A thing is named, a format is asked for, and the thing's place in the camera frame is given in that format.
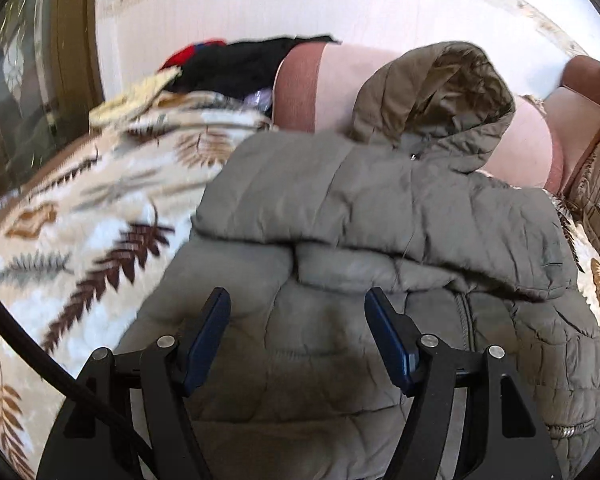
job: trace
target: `white wall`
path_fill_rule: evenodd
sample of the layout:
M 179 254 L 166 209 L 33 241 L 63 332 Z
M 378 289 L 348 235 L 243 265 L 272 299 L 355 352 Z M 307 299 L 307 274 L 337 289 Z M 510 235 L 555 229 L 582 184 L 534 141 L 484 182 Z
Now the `white wall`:
M 600 16 L 588 0 L 97 0 L 96 18 L 108 98 L 209 37 L 330 33 L 398 52 L 473 41 L 514 92 L 538 96 L 574 54 L 600 59 Z

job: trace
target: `black cable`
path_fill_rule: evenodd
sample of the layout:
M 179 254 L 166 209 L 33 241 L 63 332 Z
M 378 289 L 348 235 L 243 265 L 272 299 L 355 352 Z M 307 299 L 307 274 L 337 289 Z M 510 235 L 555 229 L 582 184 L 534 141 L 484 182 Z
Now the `black cable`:
M 76 404 L 90 410 L 104 424 L 125 437 L 138 452 L 147 467 L 158 476 L 153 450 L 136 433 L 129 421 L 93 395 L 86 387 L 78 384 L 71 375 L 49 357 L 13 319 L 13 316 L 2 302 L 0 302 L 0 335 L 24 362 L 33 368 L 47 383 Z

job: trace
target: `pink pillow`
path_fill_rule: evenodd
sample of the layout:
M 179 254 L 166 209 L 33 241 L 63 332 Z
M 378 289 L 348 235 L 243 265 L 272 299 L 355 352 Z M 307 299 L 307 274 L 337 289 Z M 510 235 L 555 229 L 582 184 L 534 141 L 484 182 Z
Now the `pink pillow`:
M 568 194 L 584 161 L 600 142 L 600 105 L 561 86 L 545 99 L 544 109 L 564 150 L 560 191 Z
M 273 122 L 298 132 L 338 132 L 351 126 L 361 86 L 399 52 L 334 43 L 303 43 L 286 56 L 273 89 Z
M 512 186 L 544 187 L 557 193 L 562 150 L 540 111 L 516 96 L 516 113 L 482 170 Z

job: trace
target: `metal screw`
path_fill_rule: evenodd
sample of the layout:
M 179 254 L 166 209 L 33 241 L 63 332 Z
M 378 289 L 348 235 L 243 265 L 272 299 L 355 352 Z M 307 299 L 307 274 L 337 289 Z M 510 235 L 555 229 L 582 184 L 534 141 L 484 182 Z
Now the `metal screw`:
M 158 346 L 160 348 L 169 348 L 173 346 L 176 342 L 176 339 L 172 335 L 163 335 L 160 339 L 158 339 Z
M 104 348 L 103 346 L 102 348 L 96 348 L 91 354 L 91 357 L 93 357 L 96 361 L 100 361 L 101 359 L 104 359 L 107 355 L 109 355 L 109 349 Z
M 439 340 L 434 335 L 425 334 L 420 338 L 420 342 L 427 348 L 435 348 L 436 346 L 438 346 Z
M 490 347 L 489 353 L 496 359 L 502 359 L 504 357 L 504 350 L 497 345 Z

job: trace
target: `jacket zipper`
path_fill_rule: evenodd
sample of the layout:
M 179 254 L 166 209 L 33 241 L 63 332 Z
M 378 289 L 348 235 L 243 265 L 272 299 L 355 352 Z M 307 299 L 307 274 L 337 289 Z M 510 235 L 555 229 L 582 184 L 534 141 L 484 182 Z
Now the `jacket zipper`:
M 471 308 L 464 294 L 454 294 L 460 323 L 462 324 L 462 333 L 464 334 L 465 350 L 475 352 L 474 324 L 471 316 Z

